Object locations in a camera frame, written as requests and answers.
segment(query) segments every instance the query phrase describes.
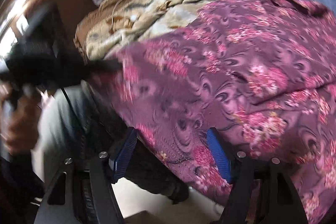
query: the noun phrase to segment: cord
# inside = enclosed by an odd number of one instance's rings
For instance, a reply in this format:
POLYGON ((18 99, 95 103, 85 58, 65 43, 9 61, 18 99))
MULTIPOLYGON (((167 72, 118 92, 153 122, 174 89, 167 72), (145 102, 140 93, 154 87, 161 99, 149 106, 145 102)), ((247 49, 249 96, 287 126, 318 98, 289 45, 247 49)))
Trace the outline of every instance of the cord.
POLYGON ((113 7, 113 10, 112 10, 112 19, 111 19, 111 30, 113 31, 113 15, 114 15, 114 12, 117 8, 117 6, 120 4, 120 2, 122 2, 123 0, 118 0, 117 3, 114 5, 113 7))
POLYGON ((73 107, 72 107, 72 104, 71 104, 71 101, 70 101, 70 99, 69 99, 68 94, 66 93, 66 91, 65 91, 64 88, 61 88, 61 91, 63 92, 64 97, 65 97, 65 99, 67 100, 67 102, 68 102, 68 104, 69 104, 70 111, 72 112, 72 115, 73 115, 73 117, 75 118, 76 123, 77 123, 78 126, 79 126, 79 129, 80 129, 80 131, 81 131, 82 136, 85 136, 85 130, 84 130, 84 128, 82 127, 82 124, 81 124, 81 122, 80 122, 78 116, 76 115, 76 113, 75 113, 73 107))

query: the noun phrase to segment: hand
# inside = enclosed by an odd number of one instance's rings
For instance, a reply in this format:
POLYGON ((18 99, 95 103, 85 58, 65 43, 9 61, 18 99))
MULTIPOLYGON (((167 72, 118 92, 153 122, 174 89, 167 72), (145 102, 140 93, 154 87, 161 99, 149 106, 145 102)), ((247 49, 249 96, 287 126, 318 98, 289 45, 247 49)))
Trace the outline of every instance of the hand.
MULTIPOLYGON (((10 97, 11 92, 10 85, 0 85, 1 106, 10 97)), ((29 96, 23 95, 17 103, 17 109, 7 121, 1 113, 1 138, 11 155, 26 153, 35 147, 39 137, 37 124, 41 109, 37 105, 40 101, 41 96, 38 92, 29 96)))

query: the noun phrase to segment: black shoe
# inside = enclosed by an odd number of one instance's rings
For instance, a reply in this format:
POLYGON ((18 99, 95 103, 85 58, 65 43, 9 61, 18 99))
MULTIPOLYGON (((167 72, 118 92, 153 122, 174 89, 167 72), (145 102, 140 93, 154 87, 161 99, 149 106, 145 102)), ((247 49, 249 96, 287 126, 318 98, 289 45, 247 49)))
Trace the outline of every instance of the black shoe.
POLYGON ((168 197, 172 202, 173 205, 183 202, 189 198, 189 187, 181 180, 178 180, 175 183, 175 189, 168 197))

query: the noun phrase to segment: blanket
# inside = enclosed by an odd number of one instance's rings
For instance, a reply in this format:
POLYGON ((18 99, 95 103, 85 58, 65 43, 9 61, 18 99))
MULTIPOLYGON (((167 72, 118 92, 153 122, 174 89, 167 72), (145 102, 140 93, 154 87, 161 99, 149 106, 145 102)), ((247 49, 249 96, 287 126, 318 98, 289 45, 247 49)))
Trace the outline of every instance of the blanket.
POLYGON ((91 84, 174 174, 225 205, 231 190, 206 145, 288 163, 310 224, 336 198, 336 19, 305 0, 218 0, 187 27, 118 53, 91 84))
POLYGON ((215 0, 104 0, 78 25, 75 44, 91 60, 110 50, 185 27, 215 0))

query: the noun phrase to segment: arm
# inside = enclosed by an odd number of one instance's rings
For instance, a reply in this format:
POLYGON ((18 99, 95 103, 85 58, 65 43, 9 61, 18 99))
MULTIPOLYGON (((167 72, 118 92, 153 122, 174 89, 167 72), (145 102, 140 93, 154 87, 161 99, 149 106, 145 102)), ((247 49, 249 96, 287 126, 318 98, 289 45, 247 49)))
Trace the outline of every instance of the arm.
MULTIPOLYGON (((10 86, 0 86, 1 105, 10 94, 10 86)), ((14 211, 17 216, 24 218, 30 202, 35 197, 43 196, 43 183, 33 172, 30 154, 38 139, 37 124, 41 112, 37 107, 39 101, 40 97, 37 94, 24 95, 19 99, 17 109, 8 120, 4 120, 3 115, 0 115, 1 141, 6 150, 13 156, 25 155, 20 164, 1 158, 0 210, 6 210, 7 213, 0 215, 10 217, 10 212, 14 211)))

